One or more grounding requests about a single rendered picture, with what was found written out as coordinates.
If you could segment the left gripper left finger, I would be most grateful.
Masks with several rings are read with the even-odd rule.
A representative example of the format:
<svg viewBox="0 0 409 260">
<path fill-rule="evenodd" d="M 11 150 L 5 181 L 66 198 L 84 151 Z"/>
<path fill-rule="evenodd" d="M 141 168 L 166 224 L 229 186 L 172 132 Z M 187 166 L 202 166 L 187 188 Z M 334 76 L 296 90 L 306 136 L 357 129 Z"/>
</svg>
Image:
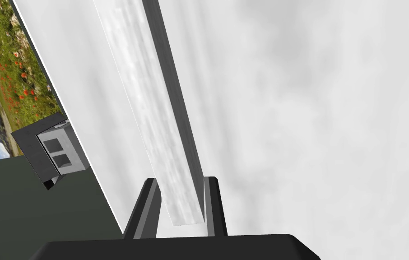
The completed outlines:
<svg viewBox="0 0 409 260">
<path fill-rule="evenodd" d="M 161 202 L 157 179 L 147 178 L 132 210 L 123 239 L 156 238 Z"/>
</svg>

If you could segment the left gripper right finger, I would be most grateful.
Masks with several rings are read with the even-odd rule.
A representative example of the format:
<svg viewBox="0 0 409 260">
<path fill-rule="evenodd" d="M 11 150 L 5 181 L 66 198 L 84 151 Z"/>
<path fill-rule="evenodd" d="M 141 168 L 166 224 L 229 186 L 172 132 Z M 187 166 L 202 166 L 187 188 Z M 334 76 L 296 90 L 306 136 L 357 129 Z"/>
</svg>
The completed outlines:
<svg viewBox="0 0 409 260">
<path fill-rule="evenodd" d="M 204 195 L 208 236 L 228 236 L 220 188 L 216 177 L 204 177 Z"/>
</svg>

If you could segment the grey bar handle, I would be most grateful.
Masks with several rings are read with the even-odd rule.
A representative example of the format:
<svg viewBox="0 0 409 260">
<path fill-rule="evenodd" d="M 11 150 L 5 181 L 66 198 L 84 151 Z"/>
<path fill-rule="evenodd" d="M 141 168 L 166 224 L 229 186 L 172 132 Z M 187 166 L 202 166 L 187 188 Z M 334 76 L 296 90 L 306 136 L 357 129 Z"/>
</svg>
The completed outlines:
<svg viewBox="0 0 409 260">
<path fill-rule="evenodd" d="M 94 0 L 174 226 L 205 221 L 204 175 L 158 0 Z"/>
</svg>

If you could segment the grey cabinet with drawers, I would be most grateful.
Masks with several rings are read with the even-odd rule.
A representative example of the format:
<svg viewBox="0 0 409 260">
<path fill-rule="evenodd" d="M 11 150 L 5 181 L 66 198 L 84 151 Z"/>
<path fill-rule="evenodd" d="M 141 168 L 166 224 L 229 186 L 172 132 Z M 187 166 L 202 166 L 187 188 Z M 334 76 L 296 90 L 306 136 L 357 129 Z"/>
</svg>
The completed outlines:
<svg viewBox="0 0 409 260">
<path fill-rule="evenodd" d="M 66 175 L 90 167 L 70 120 L 62 113 L 16 130 L 12 137 L 47 190 Z"/>
</svg>

